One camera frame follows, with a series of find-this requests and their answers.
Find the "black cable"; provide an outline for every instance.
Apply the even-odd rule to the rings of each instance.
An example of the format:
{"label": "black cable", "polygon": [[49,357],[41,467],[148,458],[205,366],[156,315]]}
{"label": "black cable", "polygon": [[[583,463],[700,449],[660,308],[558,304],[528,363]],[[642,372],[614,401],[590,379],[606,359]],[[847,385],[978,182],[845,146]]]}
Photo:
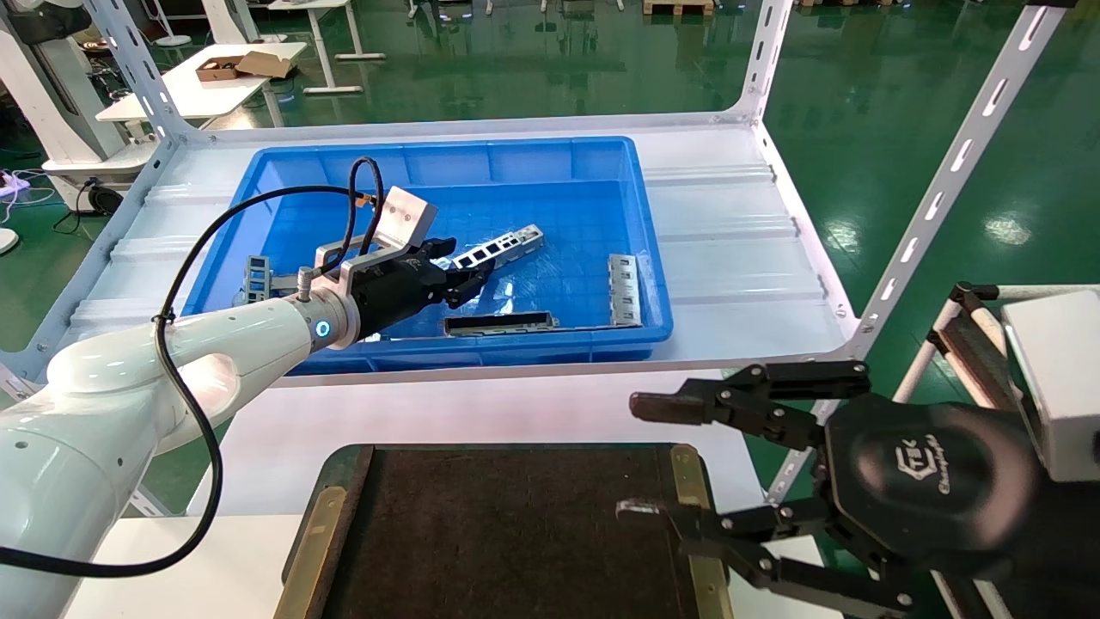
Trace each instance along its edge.
{"label": "black cable", "polygon": [[[65,215],[62,217],[61,219],[58,219],[57,221],[54,221],[54,224],[50,226],[51,230],[53,230],[53,231],[55,231],[55,232],[57,232],[59,234],[72,234],[72,233],[75,233],[78,229],[80,229],[80,196],[84,195],[84,191],[87,190],[89,186],[91,186],[91,183],[85,183],[84,186],[80,187],[80,190],[76,192],[76,212],[74,212],[72,210],[68,210],[66,208],[65,209]],[[74,214],[76,214],[76,224],[73,225],[72,230],[69,230],[67,232],[63,232],[63,231],[61,231],[61,230],[57,229],[57,225],[61,225],[62,222],[64,222],[69,217],[73,217]]]}
{"label": "black cable", "polygon": [[386,203],[386,196],[382,188],[382,172],[378,169],[378,163],[369,156],[361,156],[355,159],[355,163],[351,164],[351,178],[348,179],[348,188],[355,188],[355,174],[359,172],[359,166],[364,163],[371,166],[371,172],[374,173],[374,215],[371,217],[371,223],[366,226],[366,233],[363,234],[363,242],[359,243],[359,254],[371,251],[371,242],[374,241],[374,232],[378,229],[378,221],[382,220],[382,207]]}
{"label": "black cable", "polygon": [[[189,409],[191,414],[195,416],[195,422],[198,423],[207,451],[210,453],[210,499],[207,502],[206,508],[202,510],[202,516],[199,518],[199,522],[195,528],[195,531],[191,532],[191,537],[170,554],[145,563],[106,565],[100,563],[46,556],[37,553],[0,546],[0,565],[11,565],[25,570],[35,570],[38,572],[48,572],[52,574],[63,574],[65,576],[77,576],[84,578],[125,578],[131,576],[143,576],[145,574],[152,574],[170,567],[190,554],[191,551],[199,545],[199,542],[202,541],[207,532],[210,530],[210,526],[213,523],[215,513],[218,511],[218,505],[221,502],[223,463],[221,460],[221,449],[218,446],[218,438],[213,433],[210,420],[207,419],[206,414],[202,412],[202,407],[195,399],[195,395],[191,394],[187,384],[184,383],[183,377],[179,376],[179,371],[172,362],[172,356],[168,353],[165,331],[167,330],[168,324],[176,318],[172,303],[175,300],[176,295],[179,292],[179,288],[184,284],[184,278],[187,276],[187,272],[195,264],[195,261],[198,259],[202,247],[210,241],[215,233],[217,233],[218,229],[232,219],[234,214],[241,212],[250,206],[261,203],[272,198],[304,192],[348,194],[352,203],[349,218],[354,215],[355,212],[355,197],[371,197],[356,192],[354,188],[346,189],[330,185],[307,185],[301,187],[283,187],[280,189],[263,192],[233,206],[215,219],[213,223],[210,223],[210,225],[202,231],[202,234],[199,235],[198,240],[195,241],[191,250],[187,253],[187,256],[184,257],[184,263],[179,266],[179,270],[176,272],[175,279],[172,280],[172,285],[168,287],[168,294],[164,299],[164,305],[161,307],[161,313],[153,317],[153,323],[156,325],[154,330],[154,340],[156,345],[157,362],[160,362],[161,368],[164,371],[164,374],[168,376],[168,380],[172,383],[173,387],[176,388],[179,397],[183,398],[184,402],[187,405],[187,409]],[[348,246],[351,244],[350,230],[351,226],[349,226],[349,233],[344,235],[343,246],[340,250],[341,254],[345,253],[348,251]]]}

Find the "white metal shelf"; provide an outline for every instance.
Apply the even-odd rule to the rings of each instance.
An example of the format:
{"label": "white metal shelf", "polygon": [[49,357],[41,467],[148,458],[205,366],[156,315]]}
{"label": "white metal shelf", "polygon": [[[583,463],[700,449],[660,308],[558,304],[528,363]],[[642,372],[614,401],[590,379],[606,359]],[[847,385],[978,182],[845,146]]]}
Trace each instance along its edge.
{"label": "white metal shelf", "polygon": [[[603,130],[564,131],[626,134],[634,140],[669,284],[673,336],[650,362],[640,365],[582,366],[563,372],[722,368],[740,360],[818,356],[843,346],[851,322],[832,309],[847,303],[843,288],[837,285],[837,292],[826,295],[822,281],[836,279],[836,274],[827,262],[811,259],[805,243],[818,243],[817,235],[812,230],[803,233],[795,224],[777,185],[777,173],[766,163],[751,128],[714,123],[711,114],[670,114],[669,120],[675,122],[667,125],[660,120],[654,115],[645,125],[623,126],[612,117]],[[493,121],[438,124],[447,126],[430,132],[433,140],[552,135],[562,132],[553,125],[564,123],[559,120],[506,132],[493,131]],[[400,126],[381,125],[371,132],[387,133]],[[359,128],[349,129],[341,141],[422,139],[399,134],[353,137],[348,133]],[[260,147],[332,142],[294,135],[262,143],[200,141],[182,146],[145,195],[130,229],[112,247],[87,298],[77,305],[62,345],[146,323],[190,244],[230,206],[237,184]],[[194,274],[180,290],[177,306],[193,280]],[[558,372],[520,367],[450,374],[452,378],[474,378]],[[440,373],[432,376],[443,378]],[[370,383],[405,379],[406,373],[364,378]]]}

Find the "slotted metal post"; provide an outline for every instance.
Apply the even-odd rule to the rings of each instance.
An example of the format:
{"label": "slotted metal post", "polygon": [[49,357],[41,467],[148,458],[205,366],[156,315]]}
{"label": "slotted metal post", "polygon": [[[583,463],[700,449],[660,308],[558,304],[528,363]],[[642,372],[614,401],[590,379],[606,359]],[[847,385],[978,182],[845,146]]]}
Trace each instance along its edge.
{"label": "slotted metal post", "polygon": [[[1031,73],[1035,60],[1046,47],[1050,35],[1068,9],[1064,5],[1032,4],[1024,8],[1001,48],[986,81],[970,106],[944,161],[921,198],[913,219],[894,250],[882,278],[875,287],[856,334],[844,347],[844,356],[867,358],[887,318],[893,312],[902,290],[909,284],[928,246],[963,190],[967,178],[989,145],[997,126]],[[813,414],[824,422],[839,402],[823,400],[814,405]],[[810,457],[810,452],[791,452],[772,480],[766,499],[778,504],[787,497],[791,484]]]}

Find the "blue crate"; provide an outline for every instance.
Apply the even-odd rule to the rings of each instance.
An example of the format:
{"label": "blue crate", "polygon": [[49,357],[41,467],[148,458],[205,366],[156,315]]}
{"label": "blue crate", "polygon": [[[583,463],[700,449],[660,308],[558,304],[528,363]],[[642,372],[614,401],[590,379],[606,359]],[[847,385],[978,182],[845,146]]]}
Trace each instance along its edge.
{"label": "blue crate", "polygon": [[[462,307],[429,306],[382,332],[382,342],[319,352],[293,374],[642,361],[671,335],[657,237],[629,139],[265,148],[253,157],[233,202],[279,187],[346,186],[351,163],[361,155],[378,162],[387,188],[400,186],[439,208],[428,235],[455,236],[454,256],[529,223],[542,230],[546,244],[495,270],[482,294]],[[373,183],[370,169],[361,168],[356,188],[374,192]],[[215,236],[184,314],[229,307],[250,254],[267,255],[279,275],[312,265],[318,245],[343,235],[346,209],[348,198],[338,194],[299,194],[245,210]],[[365,230],[369,213],[360,212],[356,233]],[[453,316],[547,311],[562,328],[608,325],[610,253],[638,256],[642,327],[443,336],[442,320]]]}

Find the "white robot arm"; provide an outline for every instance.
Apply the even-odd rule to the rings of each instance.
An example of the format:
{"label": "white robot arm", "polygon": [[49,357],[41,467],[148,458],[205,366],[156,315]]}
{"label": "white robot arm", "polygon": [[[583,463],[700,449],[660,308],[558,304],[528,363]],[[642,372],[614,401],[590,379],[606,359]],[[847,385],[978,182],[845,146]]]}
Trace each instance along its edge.
{"label": "white robot arm", "polygon": [[[273,298],[179,320],[167,342],[217,425],[348,325],[337,292],[320,289],[308,302]],[[152,457],[199,435],[157,363],[153,329],[69,346],[45,389],[0,413],[0,546],[90,560]],[[58,617],[76,584],[0,565],[3,616]]]}
{"label": "white robot arm", "polygon": [[[455,239],[426,239],[436,207],[399,187],[376,200],[381,203],[366,234],[351,236],[354,198],[362,194],[350,187],[361,163],[374,168],[375,195],[383,195],[377,164],[361,157],[352,165],[348,189],[289,187],[235,205],[200,235],[154,325],[69,346],[51,361],[44,390],[0,412],[3,619],[59,616],[78,581],[58,573],[131,576],[172,564],[108,570],[85,562],[122,513],[155,454],[202,434],[217,456],[212,431],[194,417],[196,407],[210,427],[218,425],[310,353],[346,349],[428,305],[446,301],[454,308],[481,292],[494,262],[446,269],[435,264],[454,251]],[[273,197],[316,191],[348,195],[349,223],[342,242],[318,247],[314,268],[302,266],[297,295],[169,324],[184,275],[221,224]],[[361,253],[343,259],[352,244]],[[372,245],[378,248],[364,252]],[[165,329],[161,342],[160,329]],[[178,377],[172,376],[176,369]],[[190,407],[185,393],[194,397]],[[212,466],[219,479],[220,460],[215,457]],[[216,500],[218,483],[213,487]],[[208,508],[204,521],[212,513]],[[185,556],[187,544],[170,556]],[[65,561],[79,563],[62,566]]]}

